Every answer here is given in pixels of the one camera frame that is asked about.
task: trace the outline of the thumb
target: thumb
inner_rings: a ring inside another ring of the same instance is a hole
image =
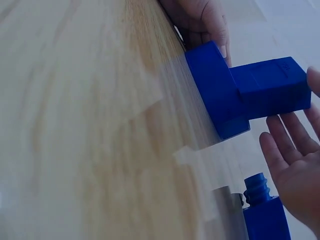
[[[307,82],[312,92],[320,97],[320,72],[314,67],[309,67],[306,71]]]

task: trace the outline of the blue bottle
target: blue bottle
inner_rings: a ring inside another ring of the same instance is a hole
[[[249,239],[290,240],[283,204],[278,196],[270,196],[264,174],[253,175],[244,183],[244,196],[250,205],[243,209]]]
[[[185,58],[222,141],[249,131],[249,120],[310,108],[307,74],[292,57],[229,68],[210,41]]]

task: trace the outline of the finger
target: finger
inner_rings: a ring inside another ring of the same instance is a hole
[[[303,156],[314,153],[320,149],[316,141],[308,134],[305,127],[294,112],[281,115],[281,119],[288,130],[296,148]]]
[[[259,138],[261,150],[268,165],[271,177],[275,185],[279,183],[279,179],[285,169],[289,167],[288,163],[283,159],[274,138],[267,132],[260,135]]]
[[[210,38],[218,46],[223,58],[227,58],[227,40],[229,38],[222,10],[218,0],[209,0],[204,6],[201,20],[210,33]]]
[[[226,31],[227,31],[227,36],[229,36],[229,29],[228,29],[226,16],[222,15],[222,18],[223,18],[224,25],[225,25],[225,28],[226,28]],[[226,39],[226,58],[225,58],[225,62],[227,63],[229,68],[232,67],[231,54],[230,54],[230,38],[229,37]]]
[[[288,136],[284,125],[278,116],[271,116],[266,119],[270,134],[272,135],[283,159],[289,164],[301,159],[303,156],[295,148]]]
[[[314,67],[309,67],[306,71],[308,85],[311,90],[320,97],[320,72]]]
[[[319,111],[319,109],[313,103],[311,103],[311,107],[309,109],[304,110],[304,113],[305,113],[306,118],[310,122],[316,136],[320,140],[320,111]]]

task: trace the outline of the floor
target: floor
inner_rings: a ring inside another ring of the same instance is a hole
[[[320,69],[320,0],[222,0],[221,2],[229,22],[234,67],[291,56],[305,70],[308,66]],[[312,100],[320,106],[317,97],[313,95]],[[309,133],[318,140],[303,113],[299,112],[298,115],[308,127]],[[256,140],[252,145],[242,149],[243,154],[237,156],[244,176],[261,171],[270,176],[263,157],[253,150],[259,147],[258,137],[265,130],[267,129],[264,120],[253,120],[251,132],[232,139],[240,143],[245,141],[246,135],[253,135]],[[316,239],[306,226],[288,212],[287,219],[293,240]]]

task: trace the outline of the wooden surface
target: wooden surface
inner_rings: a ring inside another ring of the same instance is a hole
[[[234,66],[320,67],[317,0],[222,4]],[[1,240],[246,239],[243,179],[264,172],[276,194],[265,122],[208,147],[183,53],[155,0],[0,2]]]

